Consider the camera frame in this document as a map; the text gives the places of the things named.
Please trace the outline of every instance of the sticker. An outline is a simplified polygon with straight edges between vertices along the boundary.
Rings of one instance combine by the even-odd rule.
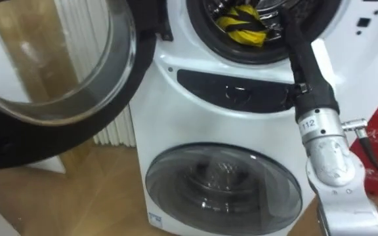
[[[307,117],[299,123],[301,136],[319,129],[316,117]]]
[[[160,229],[163,228],[163,220],[161,219],[161,217],[152,213],[148,213],[148,220],[150,221],[150,224],[152,224],[153,226],[156,226]]]

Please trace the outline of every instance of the white washing machine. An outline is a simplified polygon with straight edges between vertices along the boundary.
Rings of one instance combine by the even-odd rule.
[[[199,23],[202,13],[193,18],[201,2],[167,2],[173,41],[157,40],[131,101],[148,220],[177,235],[287,235],[314,198],[286,103],[289,60],[278,45],[229,52],[206,33],[211,23]],[[341,118],[369,119],[378,106],[378,1],[318,2],[303,25],[315,23],[304,27],[315,30],[308,36],[318,38]]]
[[[62,1],[63,25],[54,31],[65,41],[54,40],[50,50],[33,43],[30,30],[4,47],[0,29],[0,85],[13,82],[8,91],[0,86],[0,168],[88,140],[117,117],[144,77],[131,111],[149,221],[177,235],[287,235],[314,196],[288,96],[293,75],[277,29],[253,48],[215,25],[211,13],[229,1]],[[0,6],[6,12],[19,9],[15,4]],[[341,118],[370,118],[378,106],[378,0],[260,0],[267,27],[278,27],[281,4],[317,39]],[[39,26],[47,19],[40,13],[13,15],[22,22],[32,14]],[[62,87],[63,73],[48,71],[61,69],[51,62],[66,47],[88,74]],[[19,52],[27,60],[12,60]],[[26,89],[21,68],[44,75],[27,77],[42,88],[59,79],[62,92],[42,101],[10,98],[14,87]]]

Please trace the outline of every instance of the yellow and black striped object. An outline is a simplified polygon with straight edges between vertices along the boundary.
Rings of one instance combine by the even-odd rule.
[[[261,47],[268,33],[252,5],[231,8],[227,14],[218,18],[217,24],[233,40],[243,45]]]

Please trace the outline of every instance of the wooden floor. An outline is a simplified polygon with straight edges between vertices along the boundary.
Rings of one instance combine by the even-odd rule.
[[[315,204],[290,235],[320,235]],[[148,224],[137,153],[124,147],[96,147],[71,178],[0,170],[0,213],[22,236],[170,235]]]

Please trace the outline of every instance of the lower washing machine door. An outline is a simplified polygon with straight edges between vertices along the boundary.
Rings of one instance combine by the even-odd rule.
[[[302,209],[294,175],[256,151],[188,144],[160,154],[147,191],[168,215],[221,235],[264,235],[292,224]]]
[[[161,2],[0,3],[0,168],[62,153],[120,113],[152,62]]]

